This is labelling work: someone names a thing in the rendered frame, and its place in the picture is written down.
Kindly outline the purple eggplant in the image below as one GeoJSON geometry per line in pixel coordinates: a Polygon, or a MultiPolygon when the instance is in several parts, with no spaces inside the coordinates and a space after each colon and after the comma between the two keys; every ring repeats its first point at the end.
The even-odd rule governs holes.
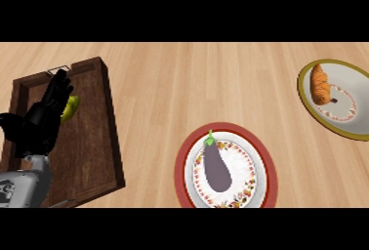
{"type": "Polygon", "coordinates": [[[208,184],[215,192],[224,192],[230,188],[232,179],[226,164],[220,157],[217,140],[213,132],[208,132],[204,145],[204,166],[208,184]]]}

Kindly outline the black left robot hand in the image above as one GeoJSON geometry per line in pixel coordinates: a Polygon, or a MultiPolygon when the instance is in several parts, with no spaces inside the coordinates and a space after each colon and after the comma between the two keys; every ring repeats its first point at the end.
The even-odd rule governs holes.
{"type": "Polygon", "coordinates": [[[62,113],[74,91],[66,71],[59,69],[49,82],[41,100],[32,104],[27,115],[0,113],[4,138],[16,145],[16,158],[47,155],[53,150],[62,113]]]}

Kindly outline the yellow-green fruit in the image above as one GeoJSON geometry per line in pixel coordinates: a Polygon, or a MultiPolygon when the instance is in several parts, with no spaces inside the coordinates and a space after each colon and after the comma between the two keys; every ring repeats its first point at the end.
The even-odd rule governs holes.
{"type": "Polygon", "coordinates": [[[66,122],[72,118],[77,112],[78,106],[80,106],[80,97],[71,96],[66,102],[62,116],[60,116],[60,122],[66,122]]]}

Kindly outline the golden brown croissant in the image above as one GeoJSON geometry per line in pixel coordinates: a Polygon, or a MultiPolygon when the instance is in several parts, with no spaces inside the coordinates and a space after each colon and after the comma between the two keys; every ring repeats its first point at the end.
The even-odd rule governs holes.
{"type": "Polygon", "coordinates": [[[310,93],[316,105],[335,104],[338,102],[332,97],[328,73],[319,64],[313,66],[310,73],[310,93]]]}

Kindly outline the dark brown wooden cutting board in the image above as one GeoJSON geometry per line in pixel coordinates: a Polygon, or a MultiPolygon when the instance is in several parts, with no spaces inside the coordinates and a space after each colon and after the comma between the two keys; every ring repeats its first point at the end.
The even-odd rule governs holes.
{"type": "Polygon", "coordinates": [[[125,187],[108,67],[102,58],[66,72],[80,105],[49,154],[52,183],[43,207],[77,207],[125,187]]]}

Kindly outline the red-rimmed patterned bowl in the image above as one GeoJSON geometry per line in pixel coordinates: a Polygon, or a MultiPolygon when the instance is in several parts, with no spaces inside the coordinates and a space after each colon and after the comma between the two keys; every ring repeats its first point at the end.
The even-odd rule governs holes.
{"type": "Polygon", "coordinates": [[[183,207],[276,206],[274,163],[267,148],[245,128],[215,122],[192,132],[177,152],[174,184],[183,207]]]}

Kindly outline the olive-rimmed white plate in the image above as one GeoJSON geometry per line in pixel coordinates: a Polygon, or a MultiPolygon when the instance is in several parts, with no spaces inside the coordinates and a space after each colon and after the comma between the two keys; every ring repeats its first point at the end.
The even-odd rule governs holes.
{"type": "Polygon", "coordinates": [[[339,60],[311,61],[298,73],[297,91],[304,107],[323,127],[351,140],[369,142],[369,72],[339,60]],[[328,75],[331,98],[338,100],[323,105],[313,101],[316,66],[328,75]]]}

